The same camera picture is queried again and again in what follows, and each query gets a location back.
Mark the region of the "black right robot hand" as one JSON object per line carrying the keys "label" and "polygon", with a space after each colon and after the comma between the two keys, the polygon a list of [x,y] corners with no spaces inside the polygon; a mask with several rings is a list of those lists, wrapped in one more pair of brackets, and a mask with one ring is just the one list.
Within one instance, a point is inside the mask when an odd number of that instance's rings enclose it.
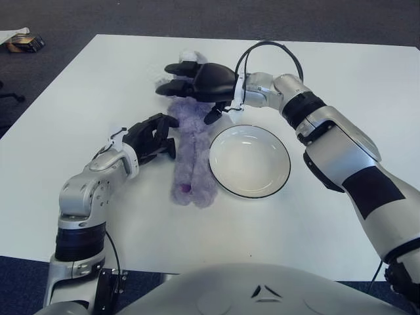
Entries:
{"label": "black right robot hand", "polygon": [[198,102],[213,103],[211,111],[203,119],[207,125],[219,120],[234,99],[237,75],[226,66],[182,61],[167,65],[165,71],[177,78],[157,87],[156,93],[161,96],[191,97]]}

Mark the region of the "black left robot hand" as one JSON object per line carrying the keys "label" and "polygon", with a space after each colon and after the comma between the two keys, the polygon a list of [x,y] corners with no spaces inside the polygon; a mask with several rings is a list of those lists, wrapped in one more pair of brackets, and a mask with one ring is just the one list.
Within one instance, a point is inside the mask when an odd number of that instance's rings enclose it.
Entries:
{"label": "black left robot hand", "polygon": [[178,127],[176,118],[158,113],[133,125],[123,137],[123,142],[135,151],[139,165],[149,163],[160,154],[175,159],[175,140],[169,138],[168,134],[170,128]]}

